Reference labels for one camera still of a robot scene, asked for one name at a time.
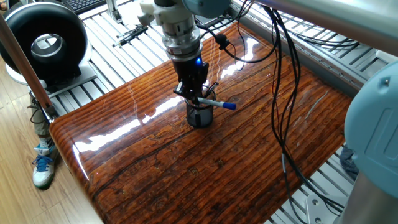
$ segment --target marker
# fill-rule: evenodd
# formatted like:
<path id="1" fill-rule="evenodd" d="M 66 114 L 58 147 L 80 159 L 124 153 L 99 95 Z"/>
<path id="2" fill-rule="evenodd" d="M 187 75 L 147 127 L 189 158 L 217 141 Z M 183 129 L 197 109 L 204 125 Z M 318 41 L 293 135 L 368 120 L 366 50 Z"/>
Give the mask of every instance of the marker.
<path id="1" fill-rule="evenodd" d="M 199 101 L 199 103 L 204 103 L 204 104 L 210 105 L 210 106 L 218 106 L 218 107 L 222 107 L 222 108 L 226 108 L 226 109 L 230 109 L 230 110 L 236 109 L 236 104 L 234 104 L 234 103 L 208 100 L 208 99 L 204 99 L 202 97 L 198 97 L 198 101 Z"/>

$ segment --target copper pipe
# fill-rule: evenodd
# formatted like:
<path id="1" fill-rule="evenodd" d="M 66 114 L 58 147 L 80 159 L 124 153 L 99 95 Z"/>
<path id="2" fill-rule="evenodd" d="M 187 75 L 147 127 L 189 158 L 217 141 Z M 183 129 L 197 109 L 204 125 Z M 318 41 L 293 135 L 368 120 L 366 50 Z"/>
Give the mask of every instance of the copper pipe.
<path id="1" fill-rule="evenodd" d="M 29 63 L 24 52 L 22 51 L 17 39 L 8 27 L 7 22 L 4 20 L 3 16 L 0 16 L 0 41 L 7 53 L 11 56 L 12 61 L 17 65 L 18 70 L 24 76 L 30 89 L 32 89 L 33 94 L 39 101 L 40 105 L 44 109 L 52 106 L 49 96 L 45 92 L 43 86 L 41 85 L 39 78 Z"/>

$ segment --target person's leg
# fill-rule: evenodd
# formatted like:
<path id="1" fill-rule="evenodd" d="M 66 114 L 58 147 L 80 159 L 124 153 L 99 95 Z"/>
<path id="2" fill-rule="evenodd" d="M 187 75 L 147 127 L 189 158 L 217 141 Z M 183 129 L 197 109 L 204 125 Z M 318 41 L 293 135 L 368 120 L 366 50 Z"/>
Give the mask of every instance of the person's leg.
<path id="1" fill-rule="evenodd" d="M 36 167 L 33 170 L 33 184 L 38 188 L 47 188 L 54 178 L 54 163 L 58 155 L 58 149 L 52 141 L 49 126 L 45 122 L 45 118 L 38 110 L 37 105 L 33 102 L 32 107 L 32 121 L 35 126 L 35 133 L 39 137 L 39 145 L 34 148 L 37 152 L 37 157 L 33 161 Z"/>

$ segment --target cable bundle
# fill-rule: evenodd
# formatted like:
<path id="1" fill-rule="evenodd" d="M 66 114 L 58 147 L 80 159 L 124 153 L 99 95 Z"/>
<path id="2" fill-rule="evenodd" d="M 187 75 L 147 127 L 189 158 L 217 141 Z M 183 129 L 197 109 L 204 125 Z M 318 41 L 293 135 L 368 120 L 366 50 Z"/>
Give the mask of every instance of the cable bundle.
<path id="1" fill-rule="evenodd" d="M 243 36 L 241 35 L 241 32 L 239 30 L 239 20 L 241 17 L 243 17 L 245 14 L 248 13 L 248 10 L 250 10 L 252 4 L 254 3 L 254 0 L 251 0 L 249 4 L 246 4 L 248 0 L 245 0 L 243 2 L 243 5 L 236 17 L 231 19 L 229 22 L 215 28 L 219 29 L 222 26 L 226 26 L 228 23 L 232 22 L 233 20 L 237 19 L 238 20 L 238 25 L 237 29 L 239 32 L 239 35 L 243 41 L 243 55 L 245 54 L 246 48 L 245 48 L 245 43 Z M 216 40 L 218 44 L 220 44 L 220 50 L 224 50 L 229 56 L 234 58 L 235 60 L 244 62 L 244 63 L 259 63 L 268 57 L 272 55 L 272 53 L 275 52 L 276 55 L 276 63 L 275 63 L 275 69 L 274 69 L 274 76 L 273 76 L 273 84 L 272 84 L 272 110 L 271 110 L 271 126 L 272 126 L 272 132 L 274 133 L 274 136 L 276 140 L 279 143 L 280 148 L 282 149 L 282 165 L 283 165 L 283 171 L 284 171 L 284 179 L 285 179 L 285 186 L 287 190 L 287 194 L 289 196 L 289 203 L 290 206 L 292 207 L 293 212 L 295 213 L 296 217 L 303 223 L 306 224 L 304 220 L 301 219 L 301 217 L 297 214 L 295 207 L 293 206 L 293 198 L 290 193 L 290 187 L 289 187 L 289 181 L 287 180 L 287 172 L 286 172 L 286 166 L 285 166 L 285 160 L 289 163 L 289 165 L 293 168 L 296 176 L 312 191 L 314 192 L 318 197 L 320 197 L 326 204 L 326 206 L 334 208 L 338 212 L 342 212 L 344 209 L 344 206 L 340 205 L 339 203 L 327 198 L 326 196 L 322 195 L 308 180 L 305 178 L 305 176 L 301 173 L 300 169 L 297 167 L 295 164 L 292 155 L 289 151 L 289 148 L 287 146 L 287 133 L 289 132 L 289 126 L 290 126 L 290 119 L 292 117 L 293 109 L 294 109 L 294 104 L 295 100 L 298 94 L 299 90 L 299 83 L 300 83 L 300 78 L 301 78 L 301 68 L 300 68 L 300 60 L 299 56 L 297 54 L 295 45 L 293 40 L 290 38 L 289 32 L 285 27 L 285 24 L 278 13 L 275 9 L 271 9 L 267 6 L 262 7 L 267 14 L 269 15 L 270 19 L 272 20 L 272 43 L 273 43 L 273 48 L 271 51 L 263 58 L 260 58 L 258 60 L 251 60 L 251 61 L 246 61 L 244 58 L 241 59 L 236 56 L 236 48 L 235 46 L 229 42 L 229 40 L 226 38 L 225 35 L 223 34 L 214 34 L 215 29 L 210 29 L 206 26 L 203 25 L 198 25 L 199 28 L 205 29 L 206 32 L 203 34 L 205 35 L 206 33 L 210 33 Z M 277 97 L 279 94 L 279 87 L 282 79 L 282 39 L 280 35 L 280 30 L 279 28 L 282 29 L 284 32 L 285 38 L 287 40 L 287 45 L 289 48 L 289 54 L 290 58 L 292 59 L 292 69 L 294 72 L 294 88 L 292 92 L 290 93 L 289 99 L 287 100 L 286 105 L 284 106 L 284 109 L 282 110 L 282 114 L 279 114 L 279 109 L 278 109 L 278 102 L 277 102 Z M 234 54 L 232 54 L 228 49 L 226 49 L 226 46 L 231 44 L 234 47 Z"/>

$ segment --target sneaker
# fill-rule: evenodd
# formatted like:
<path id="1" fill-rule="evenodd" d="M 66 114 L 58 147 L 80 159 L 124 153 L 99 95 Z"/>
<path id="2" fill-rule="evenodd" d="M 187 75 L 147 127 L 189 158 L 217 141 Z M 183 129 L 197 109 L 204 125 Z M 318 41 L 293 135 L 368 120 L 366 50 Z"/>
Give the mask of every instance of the sneaker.
<path id="1" fill-rule="evenodd" d="M 53 142 L 48 145 L 48 147 L 41 147 L 39 144 L 34 148 L 37 157 L 32 163 L 36 165 L 33 170 L 33 184 L 40 189 L 50 186 L 54 178 L 54 162 L 58 155 L 58 149 Z"/>

